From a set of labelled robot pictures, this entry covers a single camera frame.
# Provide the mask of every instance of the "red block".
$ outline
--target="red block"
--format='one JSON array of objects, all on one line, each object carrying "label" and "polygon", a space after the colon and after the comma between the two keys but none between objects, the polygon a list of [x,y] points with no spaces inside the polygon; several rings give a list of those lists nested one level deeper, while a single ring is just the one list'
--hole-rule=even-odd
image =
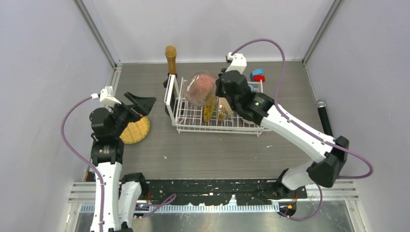
[{"label": "red block", "polygon": [[265,82],[265,76],[264,75],[254,75],[253,76],[253,81],[260,82],[261,80],[262,80],[262,82]]}]

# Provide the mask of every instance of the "yellow plate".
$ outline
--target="yellow plate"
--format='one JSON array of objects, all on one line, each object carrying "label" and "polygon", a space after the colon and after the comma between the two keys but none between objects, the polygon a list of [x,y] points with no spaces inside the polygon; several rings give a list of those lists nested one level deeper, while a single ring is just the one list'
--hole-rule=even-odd
[{"label": "yellow plate", "polygon": [[203,109],[203,118],[204,118],[204,122],[208,122],[212,115],[214,114],[214,109],[215,109],[215,99],[212,100],[211,103],[209,103],[208,105],[204,106]]},{"label": "yellow plate", "polygon": [[143,117],[138,122],[130,122],[122,132],[120,139],[125,144],[134,144],[141,141],[148,134],[150,123],[148,117]]}]

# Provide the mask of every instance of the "wooden handle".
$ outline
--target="wooden handle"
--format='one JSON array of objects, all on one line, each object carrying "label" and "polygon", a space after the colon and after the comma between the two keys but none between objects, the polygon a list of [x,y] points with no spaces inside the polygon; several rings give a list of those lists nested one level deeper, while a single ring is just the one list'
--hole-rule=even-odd
[{"label": "wooden handle", "polygon": [[174,46],[169,45],[165,48],[165,56],[168,61],[168,73],[176,74],[176,49]]}]

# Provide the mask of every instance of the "white wall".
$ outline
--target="white wall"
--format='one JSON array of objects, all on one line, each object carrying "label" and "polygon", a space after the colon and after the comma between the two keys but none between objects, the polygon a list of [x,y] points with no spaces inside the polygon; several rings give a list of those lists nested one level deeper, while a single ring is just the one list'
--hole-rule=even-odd
[{"label": "white wall", "polygon": [[[112,69],[72,0],[1,1],[1,231],[58,232],[85,165],[63,144],[60,124],[99,91]],[[66,125],[89,157],[88,102]]]},{"label": "white wall", "polygon": [[[367,157],[356,181],[373,231],[408,231],[410,1],[344,1],[308,70],[337,135]],[[345,174],[366,166],[349,157]]]},{"label": "white wall", "polygon": [[[301,60],[332,0],[93,0],[122,62],[222,61],[241,44],[276,40],[288,60]],[[280,60],[277,49],[255,44],[248,60]]]}]

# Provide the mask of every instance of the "black handle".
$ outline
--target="black handle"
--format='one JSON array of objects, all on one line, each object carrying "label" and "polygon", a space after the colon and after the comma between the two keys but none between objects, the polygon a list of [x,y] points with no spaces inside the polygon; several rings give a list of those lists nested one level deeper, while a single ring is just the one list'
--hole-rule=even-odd
[{"label": "black handle", "polygon": [[330,127],[330,121],[326,111],[326,102],[323,100],[319,100],[316,102],[316,107],[318,108],[319,118],[322,123],[323,132],[333,137],[332,128]]}]

